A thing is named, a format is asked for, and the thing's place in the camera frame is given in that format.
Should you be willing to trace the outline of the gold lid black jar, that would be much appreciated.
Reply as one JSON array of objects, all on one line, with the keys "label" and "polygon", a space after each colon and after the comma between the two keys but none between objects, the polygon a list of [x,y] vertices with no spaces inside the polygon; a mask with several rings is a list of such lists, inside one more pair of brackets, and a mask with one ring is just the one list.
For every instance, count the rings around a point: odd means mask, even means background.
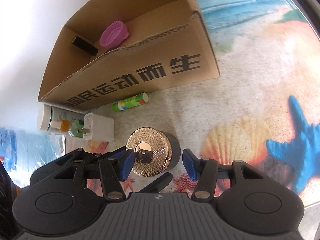
[{"label": "gold lid black jar", "polygon": [[178,139],[151,127],[135,130],[127,140],[126,149],[135,152],[132,171],[141,177],[153,177],[170,171],[181,157]]}]

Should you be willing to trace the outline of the green dropper bottle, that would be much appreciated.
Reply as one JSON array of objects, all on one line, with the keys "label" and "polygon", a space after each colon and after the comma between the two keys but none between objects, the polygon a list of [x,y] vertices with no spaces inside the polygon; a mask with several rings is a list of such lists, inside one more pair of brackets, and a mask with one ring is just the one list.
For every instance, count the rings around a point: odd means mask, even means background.
[{"label": "green dropper bottle", "polygon": [[51,128],[57,129],[59,132],[66,133],[71,137],[83,138],[82,129],[84,121],[80,119],[51,121]]}]

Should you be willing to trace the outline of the white power adapter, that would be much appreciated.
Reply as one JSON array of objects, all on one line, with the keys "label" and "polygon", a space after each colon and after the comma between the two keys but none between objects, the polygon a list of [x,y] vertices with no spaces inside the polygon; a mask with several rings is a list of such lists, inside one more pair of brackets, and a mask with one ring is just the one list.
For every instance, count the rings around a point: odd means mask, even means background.
[{"label": "white power adapter", "polygon": [[114,141],[114,119],[87,113],[84,116],[83,128],[78,131],[82,133],[85,140],[112,142]]}]

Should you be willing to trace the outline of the white supplement bottle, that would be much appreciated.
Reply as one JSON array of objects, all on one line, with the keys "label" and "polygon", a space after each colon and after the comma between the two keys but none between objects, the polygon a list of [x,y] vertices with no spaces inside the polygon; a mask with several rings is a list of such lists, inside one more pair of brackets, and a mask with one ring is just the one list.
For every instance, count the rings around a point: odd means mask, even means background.
[{"label": "white supplement bottle", "polygon": [[66,134],[74,119],[82,121],[84,114],[42,104],[37,116],[37,127],[43,132]]}]

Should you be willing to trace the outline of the green lip balm stick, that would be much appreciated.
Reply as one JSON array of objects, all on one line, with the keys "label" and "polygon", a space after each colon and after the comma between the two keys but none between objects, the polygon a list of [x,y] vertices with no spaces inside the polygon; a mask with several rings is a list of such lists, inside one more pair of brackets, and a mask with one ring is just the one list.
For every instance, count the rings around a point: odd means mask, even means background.
[{"label": "green lip balm stick", "polygon": [[120,112],[129,108],[137,107],[149,102],[149,96],[146,92],[132,96],[130,98],[120,100],[112,104],[114,112]]}]

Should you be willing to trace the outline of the black cylindrical tube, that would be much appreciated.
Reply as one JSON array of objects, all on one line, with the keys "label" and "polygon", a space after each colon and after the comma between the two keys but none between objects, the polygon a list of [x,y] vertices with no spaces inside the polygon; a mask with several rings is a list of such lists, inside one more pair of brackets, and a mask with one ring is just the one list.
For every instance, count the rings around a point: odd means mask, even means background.
[{"label": "black cylindrical tube", "polygon": [[91,56],[96,56],[99,52],[98,48],[96,48],[95,46],[93,46],[92,44],[90,44],[89,42],[87,42],[79,36],[76,36],[72,39],[72,45],[78,47],[79,49],[83,50]]}]

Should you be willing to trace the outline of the pink plastic lid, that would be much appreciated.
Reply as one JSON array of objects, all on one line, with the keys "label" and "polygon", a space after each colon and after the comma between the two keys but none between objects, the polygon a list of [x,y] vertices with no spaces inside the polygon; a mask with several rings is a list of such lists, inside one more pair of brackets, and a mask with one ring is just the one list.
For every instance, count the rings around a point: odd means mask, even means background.
[{"label": "pink plastic lid", "polygon": [[129,36],[127,26],[122,21],[110,24],[102,33],[99,44],[109,50],[119,46]]}]

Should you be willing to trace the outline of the blue water jug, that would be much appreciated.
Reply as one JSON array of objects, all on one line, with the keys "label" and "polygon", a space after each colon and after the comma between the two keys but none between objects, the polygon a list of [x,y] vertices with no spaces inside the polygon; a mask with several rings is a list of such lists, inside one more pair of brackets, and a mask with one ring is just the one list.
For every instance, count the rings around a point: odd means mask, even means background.
[{"label": "blue water jug", "polygon": [[33,172],[65,154],[65,136],[1,128],[1,162],[19,187]]}]

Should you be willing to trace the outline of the brown cardboard box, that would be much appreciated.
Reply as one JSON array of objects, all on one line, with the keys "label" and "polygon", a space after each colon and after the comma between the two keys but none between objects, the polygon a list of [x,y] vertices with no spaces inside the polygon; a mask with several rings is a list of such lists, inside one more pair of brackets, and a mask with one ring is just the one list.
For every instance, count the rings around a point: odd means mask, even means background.
[{"label": "brown cardboard box", "polygon": [[[129,36],[107,50],[99,40],[116,21]],[[72,45],[76,36],[97,55]],[[84,111],[219,75],[197,0],[90,0],[61,29],[38,100]]]}]

